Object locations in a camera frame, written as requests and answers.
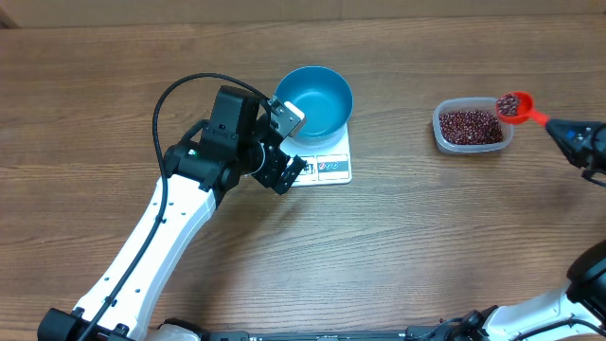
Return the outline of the orange scoop with blue handle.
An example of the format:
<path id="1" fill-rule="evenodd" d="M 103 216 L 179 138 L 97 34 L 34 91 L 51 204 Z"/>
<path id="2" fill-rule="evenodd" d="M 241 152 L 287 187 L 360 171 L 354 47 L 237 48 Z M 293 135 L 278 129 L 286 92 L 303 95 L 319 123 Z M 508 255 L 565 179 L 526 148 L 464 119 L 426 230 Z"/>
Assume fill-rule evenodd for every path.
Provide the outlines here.
<path id="1" fill-rule="evenodd" d="M 520 125 L 531 119 L 542 127 L 546 126 L 546 123 L 550 120 L 550 116 L 535 109 L 534 100 L 532 96 L 529 95 L 529 93 L 521 91 L 515 91 L 510 93 L 517 95 L 520 99 L 518 115 L 516 117 L 505 117 L 499 115 L 496 110 L 496 114 L 498 115 L 501 121 L 511 125 Z"/>

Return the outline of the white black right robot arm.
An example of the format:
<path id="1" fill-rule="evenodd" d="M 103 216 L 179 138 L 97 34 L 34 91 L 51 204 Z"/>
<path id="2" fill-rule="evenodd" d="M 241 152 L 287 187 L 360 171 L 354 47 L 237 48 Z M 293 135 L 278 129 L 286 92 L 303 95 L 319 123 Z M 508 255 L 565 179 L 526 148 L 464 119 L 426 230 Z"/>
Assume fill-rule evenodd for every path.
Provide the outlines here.
<path id="1" fill-rule="evenodd" d="M 594 178 L 605 172 L 605 125 L 552 119 L 546 131 L 568 161 Z M 523 303 L 472 311 L 444 326 L 445 340 L 560 340 L 605 335 L 605 242 L 584 251 L 567 270 L 567 282 Z"/>

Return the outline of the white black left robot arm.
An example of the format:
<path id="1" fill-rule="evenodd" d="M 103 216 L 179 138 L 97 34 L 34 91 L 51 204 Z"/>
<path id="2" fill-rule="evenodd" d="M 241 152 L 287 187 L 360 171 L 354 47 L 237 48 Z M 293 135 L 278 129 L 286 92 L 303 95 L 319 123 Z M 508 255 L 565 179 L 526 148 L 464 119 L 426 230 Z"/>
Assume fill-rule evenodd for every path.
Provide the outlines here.
<path id="1" fill-rule="evenodd" d="M 184 327 L 150 331 L 158 298 L 189 243 L 244 175 L 277 194 L 290 189 L 306 163 L 280 146 L 305 121 L 288 100 L 222 86 L 210 118 L 161 156 L 150 203 L 110 267 L 71 312 L 49 310 L 38 339 L 201 339 Z"/>

